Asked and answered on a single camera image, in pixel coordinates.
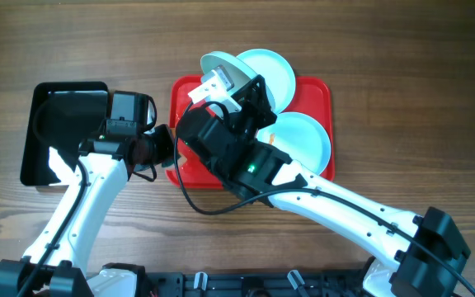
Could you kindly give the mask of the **light blue plate back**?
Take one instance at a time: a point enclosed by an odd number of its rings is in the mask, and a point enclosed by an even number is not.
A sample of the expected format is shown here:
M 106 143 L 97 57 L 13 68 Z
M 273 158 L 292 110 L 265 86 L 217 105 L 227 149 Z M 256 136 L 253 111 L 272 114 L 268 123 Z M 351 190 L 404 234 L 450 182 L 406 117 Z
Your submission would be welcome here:
M 289 62 L 269 49 L 250 49 L 237 57 L 266 80 L 273 112 L 284 111 L 296 91 L 296 77 Z

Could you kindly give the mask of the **orange sponge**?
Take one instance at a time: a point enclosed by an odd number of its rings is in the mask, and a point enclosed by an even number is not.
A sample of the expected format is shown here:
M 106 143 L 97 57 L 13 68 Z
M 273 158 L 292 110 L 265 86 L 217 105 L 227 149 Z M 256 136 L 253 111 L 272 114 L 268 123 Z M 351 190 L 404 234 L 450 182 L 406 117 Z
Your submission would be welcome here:
M 173 157 L 173 160 L 174 160 L 175 166 L 177 167 L 178 166 L 178 161 L 181 157 L 180 154 L 179 154 L 179 151 L 178 151 L 179 139 L 176 136 L 176 129 L 175 128 L 170 128 L 170 131 L 172 133 L 172 137 L 173 137 L 173 140 L 174 140 L 174 157 Z

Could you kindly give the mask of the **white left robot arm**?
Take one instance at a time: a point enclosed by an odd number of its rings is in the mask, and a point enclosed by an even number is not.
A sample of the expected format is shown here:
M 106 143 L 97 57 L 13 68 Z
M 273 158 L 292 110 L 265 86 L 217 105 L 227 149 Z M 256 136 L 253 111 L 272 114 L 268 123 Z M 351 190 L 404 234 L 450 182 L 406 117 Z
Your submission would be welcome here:
M 18 261 L 0 261 L 0 296 L 147 296 L 143 266 L 109 263 L 87 277 L 87 263 L 112 202 L 137 167 L 172 157 L 172 133 L 157 125 L 153 99 L 116 91 L 98 131 L 80 144 L 75 178 L 42 234 Z

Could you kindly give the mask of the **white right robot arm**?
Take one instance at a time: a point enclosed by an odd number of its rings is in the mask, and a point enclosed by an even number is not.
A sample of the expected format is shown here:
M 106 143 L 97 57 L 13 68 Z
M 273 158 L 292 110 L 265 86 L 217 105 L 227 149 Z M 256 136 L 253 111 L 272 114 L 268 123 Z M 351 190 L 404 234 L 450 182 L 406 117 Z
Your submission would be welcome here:
M 237 90 L 212 77 L 189 95 L 176 133 L 223 187 L 243 203 L 311 219 L 373 256 L 362 280 L 374 296 L 449 296 L 465 285 L 470 249 L 453 219 L 429 208 L 398 210 L 364 198 L 311 172 L 256 138 L 275 122 L 262 77 Z

